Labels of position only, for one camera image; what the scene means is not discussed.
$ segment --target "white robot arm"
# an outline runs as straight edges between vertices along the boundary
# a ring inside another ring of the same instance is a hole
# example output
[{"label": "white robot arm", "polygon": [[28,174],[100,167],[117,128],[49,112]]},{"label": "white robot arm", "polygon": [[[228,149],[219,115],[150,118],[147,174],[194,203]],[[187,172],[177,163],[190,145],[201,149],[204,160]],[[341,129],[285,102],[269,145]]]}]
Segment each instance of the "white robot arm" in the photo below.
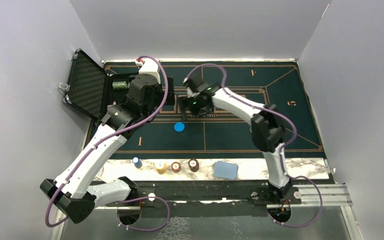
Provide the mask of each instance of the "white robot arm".
[{"label": "white robot arm", "polygon": [[92,140],[55,180],[45,179],[40,185],[40,189],[50,199],[56,195],[54,204],[74,223],[83,221],[94,208],[125,200],[135,188],[135,184],[127,177],[100,185],[90,184],[105,162],[138,128],[114,135],[105,142],[102,142],[102,139],[144,121],[163,99],[164,93],[156,62],[145,58],[145,61],[141,59],[136,64],[141,68],[139,74],[131,81],[128,94],[108,109]]},{"label": "white robot arm", "polygon": [[282,148],[285,128],[279,117],[260,110],[266,108],[277,112],[277,107],[253,102],[227,87],[221,88],[218,83],[209,85],[201,79],[186,78],[183,85],[187,89],[187,96],[179,98],[182,120],[187,120],[186,109],[193,116],[203,116],[211,113],[214,108],[226,110],[244,120],[250,126],[254,145],[265,158],[273,200],[282,199],[292,187],[291,179],[282,168],[285,165]]}]

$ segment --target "marble surface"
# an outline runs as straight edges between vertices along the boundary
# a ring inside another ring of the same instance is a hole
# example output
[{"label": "marble surface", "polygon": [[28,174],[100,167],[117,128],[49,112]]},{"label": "marble surface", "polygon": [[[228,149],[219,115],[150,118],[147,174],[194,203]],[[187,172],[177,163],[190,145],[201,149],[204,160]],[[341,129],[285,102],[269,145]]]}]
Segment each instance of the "marble surface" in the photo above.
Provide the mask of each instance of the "marble surface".
[{"label": "marble surface", "polygon": [[[108,160],[96,175],[95,179],[112,182],[119,177],[128,177],[132,181],[193,181],[223,180],[214,176],[214,164],[224,161],[238,165],[238,180],[268,180],[269,171],[263,158],[234,159],[199,159],[199,170],[192,172],[188,167],[189,159],[141,159],[142,167],[136,168],[131,159]],[[155,163],[164,161],[167,165],[164,174],[157,173]],[[173,172],[171,164],[179,162],[180,172]],[[306,176],[310,179],[328,179],[328,166],[323,158],[287,158],[288,173],[295,176]]]}]

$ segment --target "screw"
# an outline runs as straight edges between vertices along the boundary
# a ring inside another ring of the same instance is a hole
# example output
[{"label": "screw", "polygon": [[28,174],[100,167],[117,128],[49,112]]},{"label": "screw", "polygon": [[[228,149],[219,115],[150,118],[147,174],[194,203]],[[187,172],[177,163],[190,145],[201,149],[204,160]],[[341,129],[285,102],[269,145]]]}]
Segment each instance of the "screw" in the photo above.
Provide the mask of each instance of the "screw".
[{"label": "screw", "polygon": [[296,191],[293,193],[293,196],[296,198],[296,199],[301,199],[301,193],[299,191]]},{"label": "screw", "polygon": [[255,191],[253,191],[251,193],[251,198],[254,199],[254,200],[257,200],[258,199],[258,193],[256,193]]}]

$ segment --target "white wall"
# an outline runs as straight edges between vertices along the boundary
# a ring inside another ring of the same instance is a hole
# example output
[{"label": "white wall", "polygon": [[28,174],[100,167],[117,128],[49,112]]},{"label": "white wall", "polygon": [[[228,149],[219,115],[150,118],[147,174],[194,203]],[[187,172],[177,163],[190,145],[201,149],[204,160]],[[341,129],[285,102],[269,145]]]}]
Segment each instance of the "white wall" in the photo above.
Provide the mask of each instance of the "white wall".
[{"label": "white wall", "polygon": [[330,0],[70,0],[104,60],[299,58]]},{"label": "white wall", "polygon": [[76,48],[100,60],[69,0],[0,0],[0,240],[50,237],[39,185],[73,161],[89,123],[57,90]]},{"label": "white wall", "polygon": [[363,237],[384,239],[384,1],[334,0],[298,65]]}]

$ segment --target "open case lid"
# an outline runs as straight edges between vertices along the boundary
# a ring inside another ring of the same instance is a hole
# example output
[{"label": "open case lid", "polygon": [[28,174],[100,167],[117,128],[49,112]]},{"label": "open case lid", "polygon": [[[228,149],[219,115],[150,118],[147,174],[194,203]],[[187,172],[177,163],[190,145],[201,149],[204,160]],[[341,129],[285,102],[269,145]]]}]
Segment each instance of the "open case lid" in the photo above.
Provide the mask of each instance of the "open case lid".
[{"label": "open case lid", "polygon": [[77,49],[72,58],[69,89],[64,101],[98,121],[107,112],[110,84],[104,69],[83,50]]}]

